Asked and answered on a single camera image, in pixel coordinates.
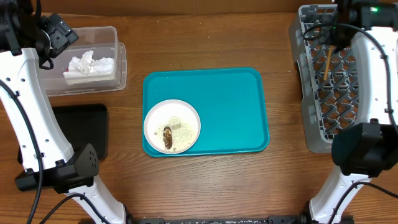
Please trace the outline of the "large white napkin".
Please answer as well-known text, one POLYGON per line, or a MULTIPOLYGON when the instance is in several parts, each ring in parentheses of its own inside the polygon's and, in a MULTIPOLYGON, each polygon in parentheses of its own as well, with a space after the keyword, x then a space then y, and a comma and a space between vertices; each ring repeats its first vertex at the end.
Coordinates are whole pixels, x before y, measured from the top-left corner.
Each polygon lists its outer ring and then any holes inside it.
POLYGON ((73 57, 68 65, 64 77, 85 77, 97 75, 109 75, 114 70, 113 58, 102 58, 100 60, 83 59, 73 57))

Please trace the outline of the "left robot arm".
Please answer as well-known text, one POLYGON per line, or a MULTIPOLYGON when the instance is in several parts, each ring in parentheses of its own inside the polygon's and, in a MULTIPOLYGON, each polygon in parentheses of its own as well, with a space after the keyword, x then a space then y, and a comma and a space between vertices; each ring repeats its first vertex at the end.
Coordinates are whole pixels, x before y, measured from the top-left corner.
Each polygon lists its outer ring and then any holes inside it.
POLYGON ((96 223, 133 223, 100 179, 94 147, 74 149, 62 133, 41 84, 40 71, 53 69, 53 59, 77 39, 59 15, 43 16, 39 2, 1 2, 1 101, 24 167, 16 185, 37 194, 54 189, 96 223))

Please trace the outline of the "large white plate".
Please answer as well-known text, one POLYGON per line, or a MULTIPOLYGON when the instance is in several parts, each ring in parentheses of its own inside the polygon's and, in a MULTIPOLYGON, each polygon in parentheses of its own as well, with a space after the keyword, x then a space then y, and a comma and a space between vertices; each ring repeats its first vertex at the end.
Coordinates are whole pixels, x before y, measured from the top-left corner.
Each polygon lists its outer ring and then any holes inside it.
POLYGON ((144 151, 151 157, 173 157, 181 156, 188 152, 198 141, 201 132, 201 119, 196 109, 189 103, 182 100, 165 100, 153 106, 144 116, 142 124, 142 146, 144 151), (155 142, 154 131, 163 121, 167 121, 173 116, 178 116, 191 124, 197 131, 193 145, 185 151, 179 153, 167 153, 160 150, 155 142))

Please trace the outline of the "small white napkin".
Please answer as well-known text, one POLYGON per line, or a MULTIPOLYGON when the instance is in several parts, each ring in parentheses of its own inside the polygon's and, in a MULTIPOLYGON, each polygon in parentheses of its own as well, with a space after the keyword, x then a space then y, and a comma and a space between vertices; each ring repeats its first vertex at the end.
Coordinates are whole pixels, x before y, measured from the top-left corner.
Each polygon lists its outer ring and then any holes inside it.
POLYGON ((69 63, 69 72, 89 74, 93 71, 91 64, 93 60, 93 51, 85 52, 81 58, 73 57, 69 63))

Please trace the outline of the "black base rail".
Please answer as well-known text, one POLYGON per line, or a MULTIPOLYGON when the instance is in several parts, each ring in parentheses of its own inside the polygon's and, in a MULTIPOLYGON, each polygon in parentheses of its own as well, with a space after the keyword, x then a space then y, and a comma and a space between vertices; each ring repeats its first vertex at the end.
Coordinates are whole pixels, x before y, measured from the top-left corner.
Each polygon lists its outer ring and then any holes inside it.
POLYGON ((163 218, 136 219, 139 224, 296 224, 300 217, 295 215, 268 216, 267 218, 209 218, 166 220, 163 218))

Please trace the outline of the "black plastic tray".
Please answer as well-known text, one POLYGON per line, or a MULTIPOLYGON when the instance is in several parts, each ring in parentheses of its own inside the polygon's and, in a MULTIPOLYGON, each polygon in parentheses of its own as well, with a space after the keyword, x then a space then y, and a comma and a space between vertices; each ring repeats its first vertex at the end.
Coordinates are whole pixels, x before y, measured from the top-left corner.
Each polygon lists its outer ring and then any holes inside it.
POLYGON ((91 144, 94 162, 108 155, 108 110, 103 104, 58 106, 53 108, 63 134, 75 152, 91 144))

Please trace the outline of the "wooden chopstick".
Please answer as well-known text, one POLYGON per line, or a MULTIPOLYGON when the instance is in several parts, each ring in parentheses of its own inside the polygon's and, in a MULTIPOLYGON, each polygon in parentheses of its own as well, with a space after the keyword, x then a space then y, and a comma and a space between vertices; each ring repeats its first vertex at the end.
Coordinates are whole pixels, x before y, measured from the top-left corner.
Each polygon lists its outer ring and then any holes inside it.
POLYGON ((332 53, 333 53, 333 46, 330 45, 329 48, 328 48, 328 53, 326 55, 326 64, 325 64, 325 70, 324 70, 324 75, 323 75, 323 80, 324 81, 327 81, 327 79, 328 79, 329 67, 330 67, 332 53))

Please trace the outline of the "brown food scrap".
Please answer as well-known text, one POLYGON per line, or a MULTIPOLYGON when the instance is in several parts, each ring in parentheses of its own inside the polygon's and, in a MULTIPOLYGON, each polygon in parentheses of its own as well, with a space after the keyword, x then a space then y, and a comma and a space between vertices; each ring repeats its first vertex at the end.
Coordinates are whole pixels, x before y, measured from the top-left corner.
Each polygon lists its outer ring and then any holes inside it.
POLYGON ((172 129, 169 126, 166 126, 163 130, 163 141, 166 149, 170 149, 172 147, 172 129))

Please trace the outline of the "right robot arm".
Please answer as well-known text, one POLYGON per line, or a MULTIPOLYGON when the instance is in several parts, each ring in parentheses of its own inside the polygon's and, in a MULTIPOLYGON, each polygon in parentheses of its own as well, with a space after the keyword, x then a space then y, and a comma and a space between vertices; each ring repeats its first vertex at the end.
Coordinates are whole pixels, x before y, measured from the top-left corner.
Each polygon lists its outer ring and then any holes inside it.
POLYGON ((336 16, 303 34, 319 30, 319 38, 336 52, 351 47, 359 73, 359 106, 354 126, 331 144, 334 167, 297 223, 353 223, 343 212, 362 186, 391 197, 397 194, 372 179, 397 164, 397 4, 337 1, 336 16))

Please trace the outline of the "grey dishwasher rack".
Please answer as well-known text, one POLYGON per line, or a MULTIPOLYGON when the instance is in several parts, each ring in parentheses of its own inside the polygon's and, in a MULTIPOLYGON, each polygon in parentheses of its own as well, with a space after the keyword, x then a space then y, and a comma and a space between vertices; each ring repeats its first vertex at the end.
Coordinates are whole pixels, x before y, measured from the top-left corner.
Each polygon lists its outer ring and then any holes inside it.
POLYGON ((321 29, 303 33, 332 19, 333 4, 300 6, 289 27, 293 63, 302 86, 301 112, 309 151, 329 153, 334 137, 354 125, 358 112, 358 73, 349 47, 331 56, 327 81, 323 80, 328 46, 315 39, 321 29))

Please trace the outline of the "teal serving tray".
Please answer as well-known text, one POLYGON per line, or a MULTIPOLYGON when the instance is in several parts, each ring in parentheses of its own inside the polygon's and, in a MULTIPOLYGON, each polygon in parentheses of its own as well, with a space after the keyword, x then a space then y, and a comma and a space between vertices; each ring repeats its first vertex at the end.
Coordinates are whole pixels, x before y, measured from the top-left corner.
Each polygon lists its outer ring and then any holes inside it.
POLYGON ((261 152, 269 144, 262 78, 253 68, 154 72, 143 82, 142 115, 165 100, 198 113, 201 130, 183 156, 261 152))

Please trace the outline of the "clear plastic container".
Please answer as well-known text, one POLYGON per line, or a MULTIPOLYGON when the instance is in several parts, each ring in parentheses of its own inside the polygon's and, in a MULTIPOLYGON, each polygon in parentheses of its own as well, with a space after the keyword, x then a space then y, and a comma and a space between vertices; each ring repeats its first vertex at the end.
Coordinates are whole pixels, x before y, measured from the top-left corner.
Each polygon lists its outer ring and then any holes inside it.
POLYGON ((81 28, 74 28, 74 31, 78 34, 79 39, 75 43, 71 44, 71 46, 69 46, 62 53, 71 49, 86 49, 88 47, 89 48, 98 47, 100 44, 109 44, 112 47, 114 47, 115 45, 118 45, 120 43, 120 41, 118 40, 117 30, 115 27, 112 26, 81 27, 81 28))

